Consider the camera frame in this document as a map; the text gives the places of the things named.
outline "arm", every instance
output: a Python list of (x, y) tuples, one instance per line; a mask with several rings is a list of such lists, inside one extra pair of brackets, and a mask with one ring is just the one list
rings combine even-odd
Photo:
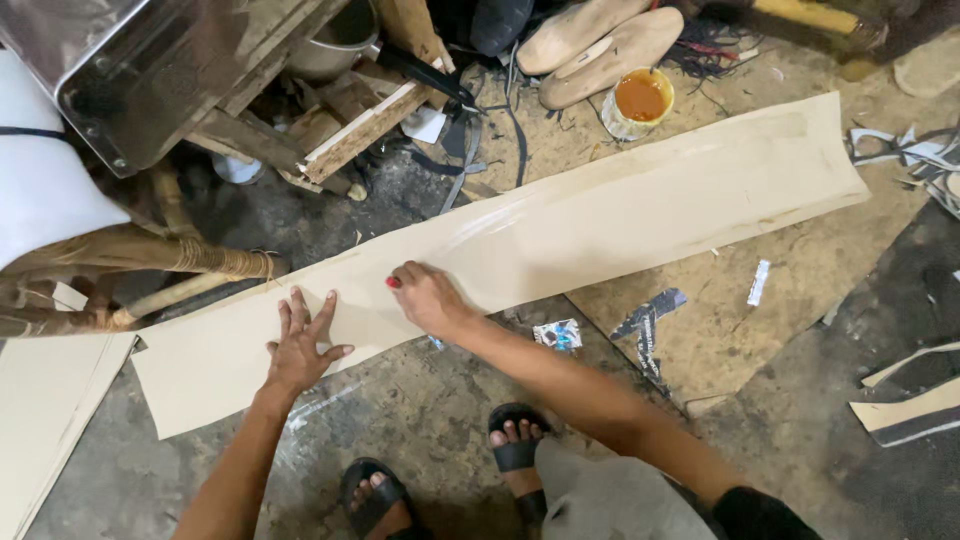
[(684, 484), (708, 506), (748, 485), (714, 449), (600, 372), (509, 332), (467, 307), (441, 272), (415, 262), (394, 271), (407, 318), (485, 359), (543, 400), (570, 426)]
[(350, 345), (317, 353), (318, 343), (330, 342), (337, 297), (326, 297), (316, 320), (310, 322), (303, 295), (293, 288), (292, 304), (280, 301), (280, 341), (268, 343), (271, 354), (267, 381), (233, 442), (186, 509), (174, 540), (249, 540), (253, 538), (276, 443), (297, 396), (313, 386), (334, 360), (353, 352)]

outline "black sandal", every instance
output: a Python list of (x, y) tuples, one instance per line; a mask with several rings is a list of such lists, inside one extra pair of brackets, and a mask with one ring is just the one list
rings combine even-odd
[[(536, 424), (544, 433), (552, 430), (550, 424), (542, 414), (527, 404), (504, 404), (490, 413), (487, 424), (487, 436), (494, 431), (503, 431), (503, 423), (512, 421), (517, 431), (520, 429), (520, 420), (526, 420), (531, 426)], [(509, 473), (517, 469), (527, 469), (534, 466), (534, 456), (537, 453), (539, 440), (533, 438), (507, 443), (493, 449), (496, 459), (496, 468), (501, 473)], [(543, 490), (530, 492), (516, 499), (516, 509), (520, 513), (523, 525), (539, 525), (546, 517), (546, 495)]]
[[(373, 494), (354, 512), (350, 509), (350, 503), (353, 501), (353, 491), (360, 486), (361, 480), (369, 479), (373, 473), (383, 473), (387, 479), (374, 487)], [(347, 467), (340, 482), (340, 504), (347, 513), (350, 526), (353, 527), (353, 531), (361, 540), (370, 534), (370, 531), (387, 514), (387, 510), (397, 501), (404, 501), (407, 504), (407, 512), (410, 513), (413, 526), (391, 534), (387, 537), (388, 540), (432, 540), (433, 533), (430, 532), (430, 529), (420, 525), (420, 520), (414, 514), (414, 507), (410, 501), (410, 495), (407, 493), (407, 488), (390, 470), (390, 467), (372, 457), (359, 457), (354, 459)]]

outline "metal pot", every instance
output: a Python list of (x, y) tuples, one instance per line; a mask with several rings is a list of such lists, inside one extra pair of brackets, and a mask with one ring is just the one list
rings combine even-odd
[(333, 81), (360, 60), (380, 34), (371, 0), (351, 0), (312, 39), (298, 47), (286, 71), (309, 82)]

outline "cardboard sheet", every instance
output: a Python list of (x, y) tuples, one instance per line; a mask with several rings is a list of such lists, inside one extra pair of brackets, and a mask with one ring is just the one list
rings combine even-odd
[(0, 539), (19, 540), (136, 339), (13, 339), (0, 353)]
[(422, 332), (384, 278), (404, 260), (448, 271), (485, 312), (651, 268), (866, 200), (843, 147), (837, 93), (757, 110), (589, 163), (385, 234), (142, 331), (133, 356), (160, 438), (248, 406), (290, 285), (356, 351), (330, 373)]

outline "stainless steel machine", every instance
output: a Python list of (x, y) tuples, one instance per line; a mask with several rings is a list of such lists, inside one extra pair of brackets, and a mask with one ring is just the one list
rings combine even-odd
[(162, 158), (301, 23), (319, 27), (345, 3), (0, 0), (0, 42), (123, 178)]

